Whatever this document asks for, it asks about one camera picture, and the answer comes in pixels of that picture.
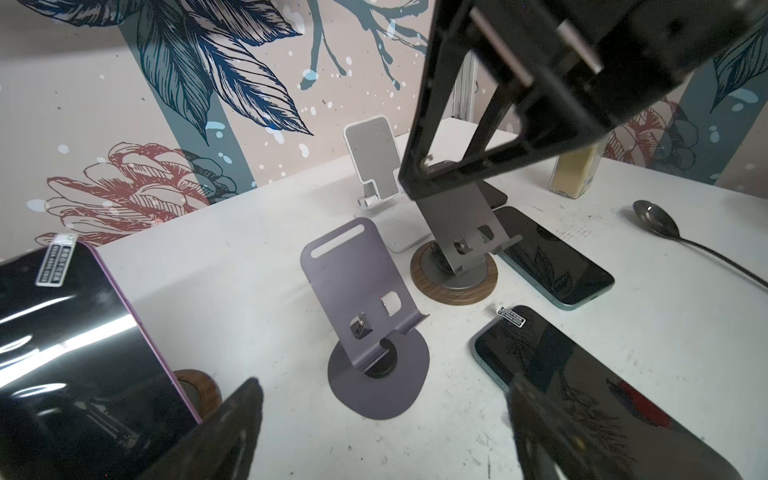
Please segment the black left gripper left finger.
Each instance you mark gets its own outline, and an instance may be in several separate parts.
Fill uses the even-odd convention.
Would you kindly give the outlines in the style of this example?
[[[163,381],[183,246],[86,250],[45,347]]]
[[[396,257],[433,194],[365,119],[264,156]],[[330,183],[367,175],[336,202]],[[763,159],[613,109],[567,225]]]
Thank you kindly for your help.
[[[246,479],[263,419],[264,393],[247,379],[224,403],[182,438],[142,479]]]

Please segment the green phone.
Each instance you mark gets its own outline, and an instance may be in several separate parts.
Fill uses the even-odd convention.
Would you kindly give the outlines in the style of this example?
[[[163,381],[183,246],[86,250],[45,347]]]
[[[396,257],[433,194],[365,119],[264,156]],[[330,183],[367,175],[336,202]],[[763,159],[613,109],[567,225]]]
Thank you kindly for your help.
[[[574,310],[615,285],[608,271],[519,210],[505,206],[495,215],[510,237],[520,238],[500,258],[558,308]]]

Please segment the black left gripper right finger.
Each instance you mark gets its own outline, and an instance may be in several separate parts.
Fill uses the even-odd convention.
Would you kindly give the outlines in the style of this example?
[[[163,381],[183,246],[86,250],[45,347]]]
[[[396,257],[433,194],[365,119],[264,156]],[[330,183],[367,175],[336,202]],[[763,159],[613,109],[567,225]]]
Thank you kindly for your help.
[[[524,377],[513,378],[506,400],[525,479],[634,477]]]

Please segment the round wooden phone stand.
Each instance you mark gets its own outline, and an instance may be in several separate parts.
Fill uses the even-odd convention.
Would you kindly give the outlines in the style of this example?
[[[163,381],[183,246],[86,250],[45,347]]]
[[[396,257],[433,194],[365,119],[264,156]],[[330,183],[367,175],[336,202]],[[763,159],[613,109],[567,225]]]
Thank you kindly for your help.
[[[414,253],[411,278],[425,296],[449,306],[489,297],[498,281],[492,256],[520,240],[507,234],[477,183],[416,202],[434,239]]]

